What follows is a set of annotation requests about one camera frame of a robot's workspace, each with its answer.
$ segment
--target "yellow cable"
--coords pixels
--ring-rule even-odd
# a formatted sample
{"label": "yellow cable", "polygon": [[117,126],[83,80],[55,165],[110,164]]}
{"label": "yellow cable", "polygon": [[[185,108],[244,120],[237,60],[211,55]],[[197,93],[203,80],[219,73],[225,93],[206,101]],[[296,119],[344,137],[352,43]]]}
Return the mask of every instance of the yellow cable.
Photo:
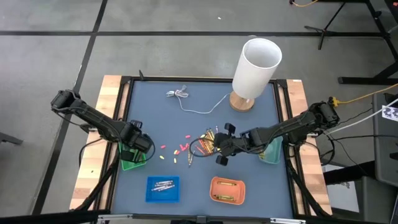
{"label": "yellow cable", "polygon": [[364,96],[361,96],[361,97],[358,97],[358,98],[355,98],[355,99],[349,100],[349,101],[340,101],[340,100],[337,100],[336,98],[333,98],[333,100],[335,100],[335,106],[337,106],[338,104],[352,103],[352,102],[357,101],[357,100],[362,100],[363,98],[366,98],[366,97],[371,96],[371,95],[373,95],[373,94],[376,94],[376,93],[380,93],[380,92],[382,92],[382,91],[389,90],[389,89],[391,89],[391,88],[394,88],[395,86],[398,86],[398,83],[395,84],[395,85],[392,85],[392,86],[390,86],[390,87],[388,87],[388,88],[385,88],[385,89],[382,89],[382,90],[379,90],[379,91],[375,91],[375,92],[373,92],[373,93],[369,93],[369,94],[367,94],[367,95],[364,95]]}
{"label": "yellow cable", "polygon": [[307,7],[307,6],[310,6],[310,5],[312,5],[312,4],[314,4],[314,3],[316,3],[318,0],[314,0],[313,2],[310,2],[310,3],[308,3],[308,4],[305,4],[305,5],[299,5],[299,4],[297,4],[296,2],[292,2],[295,6],[297,6],[297,7]]}

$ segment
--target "white cable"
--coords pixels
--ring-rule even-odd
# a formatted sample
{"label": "white cable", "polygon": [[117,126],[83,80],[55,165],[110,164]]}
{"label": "white cable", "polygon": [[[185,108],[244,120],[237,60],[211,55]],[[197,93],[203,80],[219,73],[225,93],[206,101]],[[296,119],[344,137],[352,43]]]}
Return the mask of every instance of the white cable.
{"label": "white cable", "polygon": [[226,94],[222,99],[220,99],[220,101],[219,101],[216,105],[214,105],[214,107],[213,107],[210,111],[208,111],[208,112],[198,112],[198,111],[186,110],[186,109],[182,108],[182,104],[181,104],[181,99],[180,99],[180,97],[186,98],[186,97],[189,96],[188,93],[185,93],[185,92],[184,92],[185,89],[187,89],[187,86],[186,86],[186,85],[183,85],[181,90],[168,91],[168,92],[166,93],[166,96],[167,96],[167,97],[176,96],[176,97],[178,98],[179,102],[180,102],[181,110],[183,110],[183,111],[188,111],[188,112],[194,112],[194,113],[198,113],[198,114],[210,114],[210,113],[214,110],[214,108],[216,108],[216,107],[226,98],[226,96],[229,95],[229,93],[228,93],[228,94]]}
{"label": "white cable", "polygon": [[[391,102],[391,103],[388,104],[387,106],[391,106],[391,105],[393,105],[394,103],[396,103],[397,101],[398,101],[398,99],[394,100],[393,102]],[[336,130],[333,130],[333,131],[329,132],[329,133],[326,134],[326,135],[333,134],[333,133],[335,133],[335,132],[337,132],[337,131],[341,131],[341,130],[343,130],[343,129],[349,128],[349,127],[351,127],[351,126],[354,126],[355,124],[359,124],[360,122],[362,122],[362,121],[364,121],[364,120],[366,120],[366,119],[369,119],[369,118],[373,117],[374,115],[380,113],[382,110],[383,110],[383,108],[381,108],[379,111],[375,112],[374,114],[371,114],[371,115],[365,117],[364,119],[362,119],[362,120],[360,120],[360,121],[357,121],[357,122],[355,122],[355,123],[349,124],[349,125],[344,126],[344,127],[342,127],[342,128],[338,128],[338,129],[336,129]]]}

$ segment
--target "white lamp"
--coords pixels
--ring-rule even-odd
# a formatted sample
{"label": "white lamp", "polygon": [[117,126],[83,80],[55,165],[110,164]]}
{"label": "white lamp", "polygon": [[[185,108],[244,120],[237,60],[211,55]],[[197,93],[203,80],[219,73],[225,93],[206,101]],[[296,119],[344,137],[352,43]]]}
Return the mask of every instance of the white lamp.
{"label": "white lamp", "polygon": [[282,52],[272,41],[262,38],[247,41],[232,81],[231,107],[240,112],[250,110],[281,60]]}

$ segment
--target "wooden lamp base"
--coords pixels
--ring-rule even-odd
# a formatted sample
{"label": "wooden lamp base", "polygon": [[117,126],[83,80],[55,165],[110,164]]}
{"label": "wooden lamp base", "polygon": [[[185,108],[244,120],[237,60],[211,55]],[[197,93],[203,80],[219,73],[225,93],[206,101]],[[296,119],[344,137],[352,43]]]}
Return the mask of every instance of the wooden lamp base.
{"label": "wooden lamp base", "polygon": [[229,96],[229,103],[234,110],[239,112],[247,112],[253,107],[254,99],[241,98],[238,96],[238,94],[232,91]]}

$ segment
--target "sticker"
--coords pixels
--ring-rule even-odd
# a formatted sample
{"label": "sticker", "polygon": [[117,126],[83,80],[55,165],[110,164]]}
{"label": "sticker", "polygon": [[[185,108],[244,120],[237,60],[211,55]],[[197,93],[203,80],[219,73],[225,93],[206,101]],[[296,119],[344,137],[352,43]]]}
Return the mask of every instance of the sticker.
{"label": "sticker", "polygon": [[381,116],[386,119],[398,121],[398,109],[391,106],[382,106]]}

